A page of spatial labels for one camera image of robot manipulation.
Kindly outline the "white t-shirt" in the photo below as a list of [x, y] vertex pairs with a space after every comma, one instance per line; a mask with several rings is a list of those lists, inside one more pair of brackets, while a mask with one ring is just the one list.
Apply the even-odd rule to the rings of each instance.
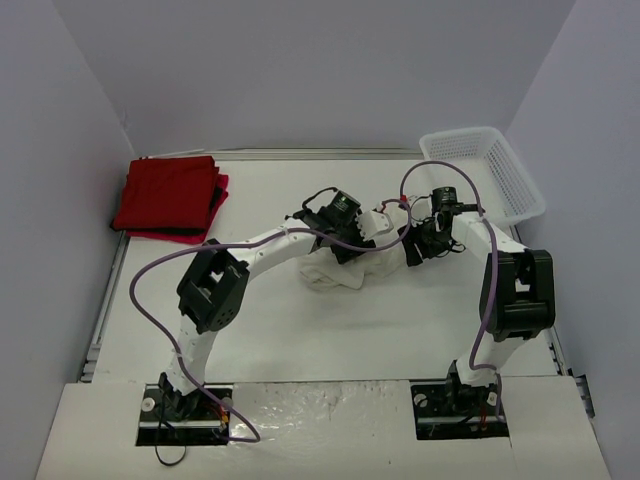
[[380, 252], [364, 253], [345, 264], [339, 264], [329, 248], [296, 259], [300, 279], [315, 291], [336, 287], [360, 290], [367, 279], [383, 279], [405, 265], [406, 254], [401, 243]]

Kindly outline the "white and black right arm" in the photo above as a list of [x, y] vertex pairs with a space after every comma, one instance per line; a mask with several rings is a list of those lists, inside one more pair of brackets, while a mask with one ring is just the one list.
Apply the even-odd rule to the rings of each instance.
[[484, 265], [480, 328], [470, 350], [452, 362], [443, 389], [446, 406], [465, 413], [478, 403], [480, 388], [499, 390], [500, 371], [519, 347], [553, 326], [553, 259], [505, 234], [478, 204], [459, 201], [453, 187], [436, 188], [428, 199], [430, 215], [412, 221], [402, 242], [407, 265], [456, 247]]

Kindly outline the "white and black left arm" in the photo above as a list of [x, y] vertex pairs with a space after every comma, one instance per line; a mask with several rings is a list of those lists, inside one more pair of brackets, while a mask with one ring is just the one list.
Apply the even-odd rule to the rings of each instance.
[[196, 254], [177, 287], [181, 314], [178, 351], [159, 380], [169, 411], [182, 420], [200, 409], [198, 387], [204, 383], [214, 340], [238, 315], [249, 282], [323, 247], [346, 262], [360, 253], [343, 244], [361, 249], [375, 246], [360, 233], [356, 218], [361, 213], [356, 199], [337, 190], [331, 202], [318, 211], [303, 205], [280, 226], [245, 241], [241, 248]]

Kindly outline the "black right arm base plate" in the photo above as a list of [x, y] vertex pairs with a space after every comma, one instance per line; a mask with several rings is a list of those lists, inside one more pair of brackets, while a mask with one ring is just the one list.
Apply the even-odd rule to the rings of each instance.
[[504, 409], [497, 408], [497, 389], [463, 385], [454, 393], [444, 381], [412, 382], [411, 400], [419, 441], [507, 438]]

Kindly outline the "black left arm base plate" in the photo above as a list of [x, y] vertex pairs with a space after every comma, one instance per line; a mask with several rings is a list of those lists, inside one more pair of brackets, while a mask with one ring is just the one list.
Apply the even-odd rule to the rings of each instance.
[[230, 412], [201, 391], [177, 408], [158, 385], [147, 385], [138, 417], [137, 447], [223, 446], [230, 436]]

